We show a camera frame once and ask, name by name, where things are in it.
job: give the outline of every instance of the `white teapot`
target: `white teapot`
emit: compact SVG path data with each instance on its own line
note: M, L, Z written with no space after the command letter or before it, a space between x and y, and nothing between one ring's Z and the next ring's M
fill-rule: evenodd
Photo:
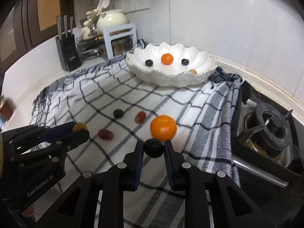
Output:
M99 14L97 21L97 30L103 35L103 30L109 26L127 24L128 19L124 15L124 9L114 9Z

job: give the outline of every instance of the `dish rack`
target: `dish rack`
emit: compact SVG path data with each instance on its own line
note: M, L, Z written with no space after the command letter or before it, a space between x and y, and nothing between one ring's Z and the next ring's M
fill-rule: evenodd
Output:
M130 31L111 35L113 32L125 31L125 30L130 30ZM129 35L132 35L132 43L133 43L133 47L134 47L137 43L136 27L135 27L134 23L110 26L103 30L104 44L105 44L105 48L106 48L109 60L114 57L111 41L114 39L119 39L119 38L129 36Z
M134 47L137 43L136 26L134 23L107 27L103 30L103 35L104 37L102 39L91 39L87 41L82 41L80 38L78 38L78 53L82 55L85 52L88 52L94 54L95 57L98 57L98 55L101 54L102 57L107 56L106 58L110 60L114 57L114 42L118 42L118 40L120 39L125 39L129 37L131 48Z

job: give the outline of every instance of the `plaid towel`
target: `plaid towel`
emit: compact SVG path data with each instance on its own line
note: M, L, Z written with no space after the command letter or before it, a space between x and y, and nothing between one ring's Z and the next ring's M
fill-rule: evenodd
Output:
M66 176L57 185L61 192L83 171L98 173L121 162L137 140L151 138L150 123L163 114L177 123L172 140L175 151L182 151L187 162L204 171L225 171L239 184L231 157L230 123L240 85L239 76L232 78L218 68L200 85L159 87L137 79L124 60L109 66L102 63L45 88L34 101L31 124L52 127L73 120L88 127L89 141L67 154ZM113 118L116 109L124 111L121 119ZM147 117L136 124L139 111ZM101 128L112 131L113 140L101 140L97 136ZM183 227L184 204L183 192L170 191L164 157L144 155L138 191L124 194L125 227Z

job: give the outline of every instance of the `robotic hand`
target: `robotic hand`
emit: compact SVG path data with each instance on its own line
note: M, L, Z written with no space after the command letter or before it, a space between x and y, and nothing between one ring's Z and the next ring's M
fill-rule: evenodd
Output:
M89 139L89 132L75 131L75 125L35 124L0 135L0 198L11 213L21 214L65 176L66 153ZM25 153L42 142L50 145Z
M89 138L85 129L73 132L74 126L74 122L54 128L30 125L2 133L0 195L8 209L20 214L63 178L66 152ZM43 141L51 145L22 154ZM215 227L274 227L225 172L212 174L185 162L169 140L165 141L157 157L163 152L171 190L185 191L185 228L210 227L206 190L209 190ZM98 228L123 228L124 191L137 190L143 154L144 143L137 141L134 152L126 154L123 162L108 171L98 174L85 171L33 227L94 227L102 190Z

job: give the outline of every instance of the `wall socket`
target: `wall socket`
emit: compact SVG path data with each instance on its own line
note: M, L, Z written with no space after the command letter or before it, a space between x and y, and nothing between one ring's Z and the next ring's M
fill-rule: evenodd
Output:
M115 9L124 9L124 0L120 0L115 3Z
M149 8L149 0L134 0L134 2L135 2L135 10Z
M125 13L129 13L135 10L134 0L124 0Z

